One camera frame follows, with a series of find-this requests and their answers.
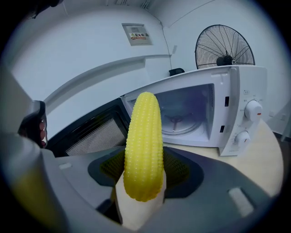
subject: metal mesh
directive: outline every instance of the metal mesh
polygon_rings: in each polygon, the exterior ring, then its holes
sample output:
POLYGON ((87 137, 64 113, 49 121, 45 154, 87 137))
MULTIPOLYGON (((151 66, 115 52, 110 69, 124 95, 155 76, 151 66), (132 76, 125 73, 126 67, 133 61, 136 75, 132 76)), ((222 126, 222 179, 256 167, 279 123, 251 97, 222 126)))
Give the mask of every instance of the metal mesh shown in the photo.
POLYGON ((80 139, 67 149, 66 153, 69 156, 87 154, 122 146, 125 142, 125 136, 112 118, 84 138, 80 139))
POLYGON ((196 44, 198 69, 217 66, 218 57, 230 55, 238 65, 254 65, 251 48, 240 33, 224 25, 206 28, 196 44))

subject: black cable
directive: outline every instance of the black cable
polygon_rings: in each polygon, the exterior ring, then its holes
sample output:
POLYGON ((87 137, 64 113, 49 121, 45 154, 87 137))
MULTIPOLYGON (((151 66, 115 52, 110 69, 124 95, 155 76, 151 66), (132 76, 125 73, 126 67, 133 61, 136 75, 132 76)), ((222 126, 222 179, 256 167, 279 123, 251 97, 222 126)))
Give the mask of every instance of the black cable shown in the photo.
POLYGON ((163 23, 162 21, 160 21, 160 24, 162 26, 162 31, 163 31, 163 36, 164 36, 164 39, 166 41, 166 45, 167 45, 167 49, 168 49, 168 53, 169 53, 169 59, 170 59, 170 66, 171 66, 171 70, 173 69, 172 68, 172 62, 171 62, 171 55, 170 55, 170 50, 169 50, 169 46, 168 46, 168 42, 166 40, 166 37, 165 37, 165 34, 164 34, 164 26, 163 26, 163 23))

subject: sign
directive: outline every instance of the sign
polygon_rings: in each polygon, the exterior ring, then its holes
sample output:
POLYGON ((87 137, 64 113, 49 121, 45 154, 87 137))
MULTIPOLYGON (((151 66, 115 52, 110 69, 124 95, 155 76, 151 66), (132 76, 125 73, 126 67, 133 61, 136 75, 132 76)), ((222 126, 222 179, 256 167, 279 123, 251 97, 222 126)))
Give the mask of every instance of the sign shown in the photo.
POLYGON ((129 35, 132 40, 146 40, 144 33, 130 33, 129 35))

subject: white knob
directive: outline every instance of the white knob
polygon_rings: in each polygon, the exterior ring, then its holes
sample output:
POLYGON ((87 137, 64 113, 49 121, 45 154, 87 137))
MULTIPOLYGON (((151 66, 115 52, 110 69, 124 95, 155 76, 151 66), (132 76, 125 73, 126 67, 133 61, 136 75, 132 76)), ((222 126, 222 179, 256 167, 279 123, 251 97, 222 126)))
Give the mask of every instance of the white knob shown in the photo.
POLYGON ((250 135, 247 131, 240 132, 236 138, 235 142, 238 144, 239 147, 244 147, 250 142, 250 135))
POLYGON ((262 106, 255 100, 247 103, 245 108, 245 116, 252 122, 256 122, 261 118, 262 106))

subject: white microwave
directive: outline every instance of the white microwave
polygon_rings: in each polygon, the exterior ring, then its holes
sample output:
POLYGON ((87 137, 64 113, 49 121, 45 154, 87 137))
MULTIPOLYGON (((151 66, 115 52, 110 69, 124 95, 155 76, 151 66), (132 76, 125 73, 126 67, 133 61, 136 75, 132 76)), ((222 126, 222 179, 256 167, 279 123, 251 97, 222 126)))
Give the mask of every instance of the white microwave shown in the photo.
POLYGON ((253 138, 266 101, 267 71, 258 66, 220 66, 171 76, 121 97, 131 116, 139 94, 155 94, 163 141, 218 147, 241 154, 253 138))

